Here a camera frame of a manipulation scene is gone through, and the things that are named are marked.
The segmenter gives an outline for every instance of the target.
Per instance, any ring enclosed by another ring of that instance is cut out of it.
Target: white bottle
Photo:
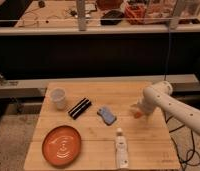
[[[122,129],[117,129],[116,137],[116,164],[118,170],[128,169],[128,150],[126,138],[123,136]]]

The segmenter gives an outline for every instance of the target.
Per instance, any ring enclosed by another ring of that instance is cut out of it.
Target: plate
[[[70,126],[59,126],[51,130],[42,144],[42,153],[51,165],[62,167],[71,163],[80,153],[81,137]]]

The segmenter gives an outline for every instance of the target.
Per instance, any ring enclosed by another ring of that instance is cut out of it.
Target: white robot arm
[[[143,99],[135,105],[135,116],[151,114],[158,106],[200,135],[200,110],[170,97],[172,92],[173,88],[167,81],[146,87]]]

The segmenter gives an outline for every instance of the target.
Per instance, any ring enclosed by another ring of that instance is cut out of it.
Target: red object
[[[97,6],[100,10],[117,9],[123,3],[123,0],[97,0]]]
[[[145,17],[144,6],[131,6],[127,4],[125,6],[125,17],[127,21],[131,24],[143,24]]]
[[[53,166],[71,163],[80,153],[81,137],[76,129],[60,126],[50,131],[42,144],[44,158]]]

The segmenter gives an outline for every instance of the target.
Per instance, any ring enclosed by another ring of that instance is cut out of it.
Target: floor
[[[0,120],[0,171],[22,171],[25,156],[29,148],[29,142],[37,123],[37,114],[3,115]],[[169,129],[180,125],[175,119],[168,123]],[[178,144],[180,155],[185,153],[191,146],[190,132],[182,128],[171,134]],[[200,153],[200,137],[194,135],[196,149]],[[194,155],[191,163],[198,162]],[[188,167],[186,171],[200,171],[197,167]]]

